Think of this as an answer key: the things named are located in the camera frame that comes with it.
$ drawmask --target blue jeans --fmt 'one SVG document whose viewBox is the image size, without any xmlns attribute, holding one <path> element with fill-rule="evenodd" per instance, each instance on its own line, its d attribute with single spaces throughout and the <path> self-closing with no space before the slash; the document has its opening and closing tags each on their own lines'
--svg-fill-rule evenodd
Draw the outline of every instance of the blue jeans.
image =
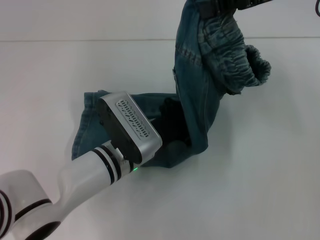
<svg viewBox="0 0 320 240">
<path fill-rule="evenodd" d="M 183 8 L 175 44 L 176 94 L 133 95 L 149 119 L 160 116 L 159 107 L 166 98 L 180 100 L 191 146 L 173 141 L 144 167 L 172 168 L 205 151 L 207 133 L 224 94 L 240 94 L 244 87 L 262 85 L 270 75 L 270 64 L 261 59 L 256 48 L 245 45 L 233 13 L 202 20 L 197 3 L 203 1 L 187 0 Z M 105 91 L 84 94 L 84 111 L 73 143 L 72 159 L 109 140 L 95 110 L 97 99 L 105 94 Z"/>
</svg>

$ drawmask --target white surface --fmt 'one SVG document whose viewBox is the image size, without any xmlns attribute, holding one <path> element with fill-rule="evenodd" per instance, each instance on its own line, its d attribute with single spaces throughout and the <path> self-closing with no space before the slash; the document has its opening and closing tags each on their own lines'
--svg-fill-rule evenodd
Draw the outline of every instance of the white surface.
<svg viewBox="0 0 320 240">
<path fill-rule="evenodd" d="M 2 0 L 0 41 L 175 39 L 185 0 Z M 320 37 L 316 0 L 239 11 L 246 37 Z"/>
<path fill-rule="evenodd" d="M 320 41 L 247 43 L 272 75 L 223 98 L 206 152 L 139 168 L 48 240 L 318 240 Z M 174 41 L 0 43 L 0 174 L 30 170 L 57 201 L 83 92 L 174 92 L 173 56 Z"/>
</svg>

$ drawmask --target white table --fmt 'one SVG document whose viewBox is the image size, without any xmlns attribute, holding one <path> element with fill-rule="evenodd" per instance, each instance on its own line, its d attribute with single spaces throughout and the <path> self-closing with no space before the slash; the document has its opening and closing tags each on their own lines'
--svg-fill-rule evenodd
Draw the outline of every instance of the white table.
<svg viewBox="0 0 320 240">
<path fill-rule="evenodd" d="M 223 98 L 206 152 L 138 169 L 48 240 L 318 240 L 320 41 L 247 43 L 271 77 Z M 174 41 L 1 42 L 0 174 L 30 170 L 57 201 L 83 92 L 172 93 L 173 64 Z"/>
</svg>

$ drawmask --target denim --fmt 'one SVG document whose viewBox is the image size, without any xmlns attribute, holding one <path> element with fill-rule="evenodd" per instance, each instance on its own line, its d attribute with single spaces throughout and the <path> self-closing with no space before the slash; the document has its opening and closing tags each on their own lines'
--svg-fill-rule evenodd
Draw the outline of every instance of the denim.
<svg viewBox="0 0 320 240">
<path fill-rule="evenodd" d="M 144 167 L 172 168 L 205 151 L 207 133 L 214 123 L 222 97 L 226 93 L 240 94 L 244 87 L 262 85 L 270 75 L 270 64 L 261 59 L 255 47 L 245 45 L 233 12 L 202 20 L 197 10 L 199 2 L 204 0 L 186 1 L 177 31 L 173 69 L 176 94 L 132 96 L 150 120 L 161 115 L 159 107 L 166 98 L 180 101 L 191 146 L 173 141 L 161 148 Z M 72 159 L 110 139 L 99 124 L 95 110 L 98 98 L 105 94 L 108 92 L 84 94 L 84 111 L 73 143 Z"/>
</svg>

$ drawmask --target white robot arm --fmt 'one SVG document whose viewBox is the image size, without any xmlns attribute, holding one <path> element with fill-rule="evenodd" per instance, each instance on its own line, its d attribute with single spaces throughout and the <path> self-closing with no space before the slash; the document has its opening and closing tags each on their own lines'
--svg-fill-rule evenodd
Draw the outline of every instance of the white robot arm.
<svg viewBox="0 0 320 240">
<path fill-rule="evenodd" d="M 0 239 L 43 240 L 77 206 L 152 159 L 162 139 L 129 94 L 111 93 L 97 105 L 110 141 L 69 162 L 58 175 L 52 203 L 26 170 L 0 176 Z"/>
</svg>

